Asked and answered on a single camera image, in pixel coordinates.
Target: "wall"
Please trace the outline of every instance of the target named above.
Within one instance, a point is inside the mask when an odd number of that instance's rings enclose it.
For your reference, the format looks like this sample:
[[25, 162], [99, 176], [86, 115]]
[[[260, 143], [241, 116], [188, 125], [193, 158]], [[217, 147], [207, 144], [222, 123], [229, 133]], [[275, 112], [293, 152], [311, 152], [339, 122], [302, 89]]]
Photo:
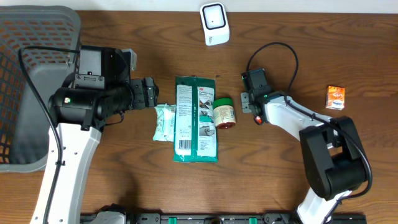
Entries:
[[[0, 5], [61, 5], [76, 10], [197, 11], [206, 0], [1, 0]], [[229, 12], [398, 13], [397, 0], [223, 0]]]

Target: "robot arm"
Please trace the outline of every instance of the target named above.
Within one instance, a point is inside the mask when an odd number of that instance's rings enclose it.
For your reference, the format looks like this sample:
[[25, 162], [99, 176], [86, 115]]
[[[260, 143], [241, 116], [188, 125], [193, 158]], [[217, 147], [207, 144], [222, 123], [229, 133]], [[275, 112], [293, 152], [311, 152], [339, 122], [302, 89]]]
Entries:
[[[75, 87], [61, 87], [50, 97], [49, 110], [63, 146], [63, 163], [52, 195], [48, 223], [80, 222], [88, 170], [106, 119], [119, 113], [123, 120], [125, 111], [157, 105], [159, 90], [152, 78], [130, 79], [130, 68], [135, 68], [135, 58], [131, 49], [121, 51], [82, 46]], [[49, 136], [47, 166], [31, 224], [44, 222], [54, 178], [58, 152], [52, 130]], [[125, 216], [107, 213], [96, 223], [101, 223], [101, 220], [104, 223], [125, 223]]]
[[[283, 92], [274, 91], [268, 85], [262, 68], [250, 70], [242, 76], [247, 91], [241, 94], [244, 113], [252, 113], [257, 124], [270, 123], [284, 129], [301, 143], [311, 189], [297, 209], [300, 223], [328, 222], [339, 199], [367, 181], [366, 171], [360, 155], [343, 136], [304, 113], [333, 123], [356, 142], [361, 142], [353, 121], [347, 117], [333, 119], [316, 114], [294, 102], [291, 97], [285, 98]], [[343, 152], [331, 157], [328, 149], [332, 147], [342, 147]]]

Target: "wipes package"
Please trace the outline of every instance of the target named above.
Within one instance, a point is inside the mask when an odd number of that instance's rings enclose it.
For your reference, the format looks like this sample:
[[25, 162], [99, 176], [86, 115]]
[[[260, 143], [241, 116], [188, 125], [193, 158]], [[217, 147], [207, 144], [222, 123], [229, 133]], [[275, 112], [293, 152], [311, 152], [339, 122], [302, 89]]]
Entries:
[[157, 105], [154, 141], [174, 141], [175, 105]]
[[218, 162], [213, 118], [215, 81], [177, 77], [174, 161]]

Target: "wooden table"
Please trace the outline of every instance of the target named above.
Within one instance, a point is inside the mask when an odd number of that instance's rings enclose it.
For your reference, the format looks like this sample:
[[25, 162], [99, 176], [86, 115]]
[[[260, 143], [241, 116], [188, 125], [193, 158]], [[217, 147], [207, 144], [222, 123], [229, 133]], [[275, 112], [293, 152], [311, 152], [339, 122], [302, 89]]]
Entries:
[[[397, 15], [229, 13], [229, 42], [207, 47], [198, 12], [78, 13], [84, 44], [137, 52], [132, 77], [154, 77], [159, 103], [175, 103], [176, 75], [214, 78], [217, 96], [232, 97], [237, 117], [235, 128], [218, 132], [219, 163], [182, 164], [172, 161], [171, 142], [152, 140], [155, 110], [128, 113], [103, 133], [82, 212], [111, 203], [164, 213], [294, 209], [308, 190], [300, 144], [278, 127], [257, 126], [239, 99], [251, 54], [282, 41], [300, 60], [290, 95], [319, 113], [353, 118], [373, 167], [372, 191], [338, 211], [363, 212], [368, 223], [398, 221]], [[288, 49], [274, 46], [259, 53], [252, 68], [264, 67], [274, 88], [285, 90], [294, 65]], [[343, 111], [325, 109], [328, 85], [346, 88]], [[0, 223], [29, 222], [42, 176], [0, 175]]]

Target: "package label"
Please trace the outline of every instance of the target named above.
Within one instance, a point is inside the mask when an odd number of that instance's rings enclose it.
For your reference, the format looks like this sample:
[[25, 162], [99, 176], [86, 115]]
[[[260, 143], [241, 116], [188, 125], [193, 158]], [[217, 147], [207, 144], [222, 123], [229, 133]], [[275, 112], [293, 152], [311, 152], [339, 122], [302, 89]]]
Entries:
[[217, 153], [213, 100], [213, 88], [198, 87], [198, 156], [215, 157]]
[[177, 85], [175, 153], [190, 156], [192, 148], [192, 86]]

